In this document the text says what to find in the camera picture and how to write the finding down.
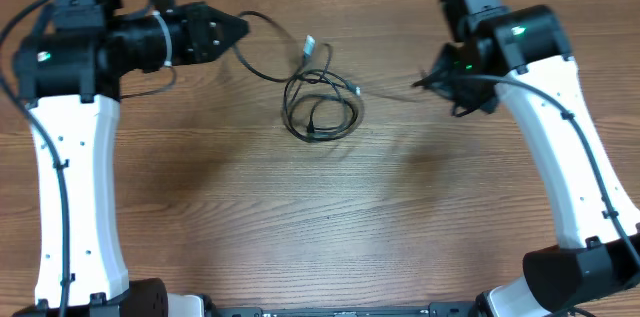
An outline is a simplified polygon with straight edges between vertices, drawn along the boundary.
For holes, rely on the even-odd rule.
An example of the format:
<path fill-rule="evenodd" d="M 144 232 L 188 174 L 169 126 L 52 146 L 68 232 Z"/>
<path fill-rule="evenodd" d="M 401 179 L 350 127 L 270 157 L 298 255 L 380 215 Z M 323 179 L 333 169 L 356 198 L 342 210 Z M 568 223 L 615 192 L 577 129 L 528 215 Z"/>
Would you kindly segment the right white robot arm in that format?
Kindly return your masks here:
<path fill-rule="evenodd" d="M 545 5 L 439 0 L 452 36 L 419 86 L 463 117 L 504 105 L 544 183 L 553 246 L 527 253 L 513 282 L 433 316 L 571 316 L 639 283 L 639 210 L 606 154 L 569 39 Z"/>

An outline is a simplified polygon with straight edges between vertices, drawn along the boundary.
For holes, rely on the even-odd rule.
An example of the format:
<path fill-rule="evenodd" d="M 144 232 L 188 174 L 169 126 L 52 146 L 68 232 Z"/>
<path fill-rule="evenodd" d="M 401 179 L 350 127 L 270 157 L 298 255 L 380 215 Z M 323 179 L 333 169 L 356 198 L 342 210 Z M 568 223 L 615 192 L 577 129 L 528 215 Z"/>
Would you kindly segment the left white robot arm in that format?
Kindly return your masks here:
<path fill-rule="evenodd" d="M 36 0 L 8 97 L 28 121 L 38 166 L 41 257 L 26 316 L 213 316 L 208 296 L 133 281 L 116 221 L 114 148 L 121 80 L 218 59 L 248 23 L 203 2 Z"/>

